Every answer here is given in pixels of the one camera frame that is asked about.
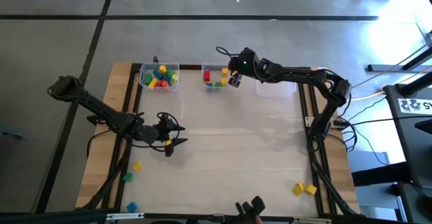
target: wooden table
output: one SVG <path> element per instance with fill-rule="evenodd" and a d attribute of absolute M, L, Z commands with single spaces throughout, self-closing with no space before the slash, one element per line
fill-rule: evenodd
<path fill-rule="evenodd" d="M 124 107 L 124 99 L 132 67 L 133 65 L 131 63 L 115 63 L 111 70 L 111 75 L 109 77 L 103 102 L 107 103 L 109 106 L 118 111 L 121 111 Z M 129 105 L 126 105 L 128 112 L 132 112 L 134 99 L 136 97 L 138 88 L 139 74 L 136 73 L 134 76 L 135 80 L 132 85 Z M 325 99 L 319 94 L 317 90 L 315 90 L 315 95 L 318 109 L 322 110 L 322 108 L 325 106 Z M 308 94 L 306 94 L 308 112 L 313 111 L 313 104 L 311 102 L 311 98 L 308 96 Z M 95 133 L 97 134 L 105 130 L 107 130 L 105 125 L 98 125 Z M 342 138 L 342 133 L 339 130 L 331 129 L 330 134 Z M 90 155 L 88 157 L 80 193 L 76 202 L 77 207 L 85 205 L 106 180 L 111 163 L 111 156 L 113 154 L 115 138 L 115 134 L 107 133 L 95 138 L 92 141 Z M 122 154 L 123 147 L 124 144 L 121 146 L 120 154 Z M 354 189 L 354 183 L 352 181 L 351 170 L 348 164 L 345 146 L 336 139 L 327 138 L 325 140 L 325 149 L 327 152 L 327 161 L 331 174 L 331 180 L 334 186 L 337 188 L 343 199 L 351 206 L 351 208 L 359 213 L 360 209 L 357 203 L 356 192 Z M 118 184 L 119 181 L 117 178 L 111 189 L 108 207 L 114 207 Z M 323 199 L 324 213 L 330 213 L 327 194 L 322 183 L 321 196 Z"/>

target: yellow block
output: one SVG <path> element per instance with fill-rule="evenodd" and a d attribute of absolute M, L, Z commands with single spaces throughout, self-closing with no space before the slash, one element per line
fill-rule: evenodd
<path fill-rule="evenodd" d="M 315 192 L 317 191 L 317 187 L 313 186 L 312 184 L 309 184 L 304 191 L 308 194 L 314 195 Z"/>
<path fill-rule="evenodd" d="M 159 66 L 159 71 L 162 74 L 166 74 L 167 73 L 167 68 L 164 65 Z"/>
<path fill-rule="evenodd" d="M 140 163 L 140 162 L 136 162 L 136 163 L 134 164 L 133 169 L 134 169 L 135 172 L 137 172 L 137 173 L 138 173 L 139 171 L 141 171 L 141 170 L 142 170 L 141 163 Z"/>
<path fill-rule="evenodd" d="M 150 84 L 148 85 L 148 88 L 153 89 L 157 84 L 157 79 L 153 78 L 153 80 L 151 80 Z"/>
<path fill-rule="evenodd" d="M 221 84 L 222 84 L 222 86 L 226 86 L 228 84 L 228 79 L 227 78 L 222 78 L 221 79 Z"/>
<path fill-rule="evenodd" d="M 292 188 L 292 192 L 294 193 L 295 196 L 299 196 L 303 193 L 303 183 L 302 182 L 298 182 L 294 188 Z"/>
<path fill-rule="evenodd" d="M 228 76 L 228 68 L 222 68 L 222 76 L 223 77 Z"/>

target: clear plastic bin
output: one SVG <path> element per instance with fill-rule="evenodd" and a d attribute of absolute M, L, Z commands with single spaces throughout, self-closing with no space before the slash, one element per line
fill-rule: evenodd
<path fill-rule="evenodd" d="M 258 80 L 256 82 L 258 96 L 287 99 L 297 91 L 297 83 L 294 82 L 261 83 Z"/>
<path fill-rule="evenodd" d="M 215 82 L 220 82 L 222 79 L 222 68 L 228 68 L 228 65 L 216 65 L 204 62 L 201 65 L 201 84 L 202 86 L 208 90 L 209 92 L 217 92 L 217 91 L 231 91 L 236 90 L 237 88 L 231 86 L 230 84 L 227 84 L 226 86 L 215 86 Z M 206 70 L 210 71 L 210 83 L 212 83 L 212 87 L 207 86 L 204 83 L 204 72 Z M 228 70 L 227 80 L 230 79 L 230 73 L 231 71 Z"/>
<path fill-rule="evenodd" d="M 172 69 L 176 72 L 176 75 L 178 76 L 177 82 L 174 85 L 171 85 L 169 90 L 164 87 L 154 87 L 153 89 L 148 88 L 148 86 L 145 84 L 146 73 L 151 73 L 152 77 L 155 78 L 153 75 L 153 70 L 159 70 L 159 66 L 161 65 L 164 65 L 167 69 Z M 178 63 L 143 63 L 141 65 L 139 82 L 143 88 L 151 92 L 177 92 L 180 83 L 180 66 Z"/>

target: sticker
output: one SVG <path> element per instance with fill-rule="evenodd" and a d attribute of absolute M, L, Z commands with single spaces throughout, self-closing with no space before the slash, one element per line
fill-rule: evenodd
<path fill-rule="evenodd" d="M 432 100 L 426 99 L 398 99 L 400 111 L 432 115 Z"/>

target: gray concrete floor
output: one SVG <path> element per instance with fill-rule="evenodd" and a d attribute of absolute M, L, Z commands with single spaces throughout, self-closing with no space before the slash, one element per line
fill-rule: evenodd
<path fill-rule="evenodd" d="M 0 0 L 1 14 L 99 15 L 105 0 Z M 370 63 L 393 64 L 425 43 L 419 24 L 430 29 L 427 0 L 112 0 L 111 15 L 296 15 L 380 16 L 375 22 L 318 21 L 106 21 L 95 51 L 86 88 L 102 98 L 111 65 L 140 63 L 157 55 L 179 63 L 218 62 L 253 48 L 283 65 L 328 67 L 353 84 L 373 76 Z M 1 138 L 0 211 L 34 208 L 49 167 L 68 105 L 56 102 L 46 88 L 57 76 L 79 76 L 97 21 L 0 20 L 0 125 L 21 130 L 26 139 Z M 407 74 L 388 74 L 356 88 L 364 96 Z M 352 103 L 347 117 L 379 99 Z M 72 210 L 86 164 L 85 145 L 92 127 L 79 109 L 48 211 Z M 385 102 L 353 121 L 389 116 Z M 361 125 L 376 151 L 403 161 L 392 122 Z M 392 133 L 383 136 L 382 128 Z M 357 150 L 371 148 L 360 139 Z"/>

